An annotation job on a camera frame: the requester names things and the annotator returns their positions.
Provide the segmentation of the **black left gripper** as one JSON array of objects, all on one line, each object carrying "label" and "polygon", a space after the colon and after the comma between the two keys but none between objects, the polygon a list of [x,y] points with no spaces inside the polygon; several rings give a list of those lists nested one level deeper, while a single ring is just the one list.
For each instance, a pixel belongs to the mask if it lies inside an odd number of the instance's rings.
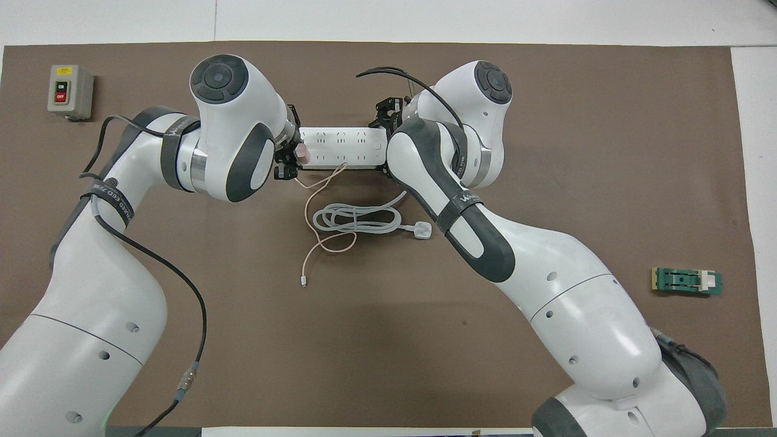
[{"label": "black left gripper", "polygon": [[306,153],[306,144],[302,142],[300,134],[299,114],[293,104],[288,104],[287,120],[284,124],[284,147],[294,149],[294,151],[279,150],[274,154],[274,161],[277,166],[274,167],[275,180],[293,180],[299,175],[299,160],[296,153]]}]

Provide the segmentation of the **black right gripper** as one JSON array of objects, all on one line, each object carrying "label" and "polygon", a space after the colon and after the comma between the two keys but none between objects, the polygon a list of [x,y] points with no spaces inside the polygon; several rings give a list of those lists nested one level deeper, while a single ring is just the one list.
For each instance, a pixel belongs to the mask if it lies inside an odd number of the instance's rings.
[{"label": "black right gripper", "polygon": [[[387,100],[380,101],[375,105],[376,117],[371,122],[371,128],[397,129],[402,124],[402,110],[405,105],[405,99],[400,97],[390,97]],[[387,177],[392,178],[392,172],[388,163],[378,166],[378,169]]]}]

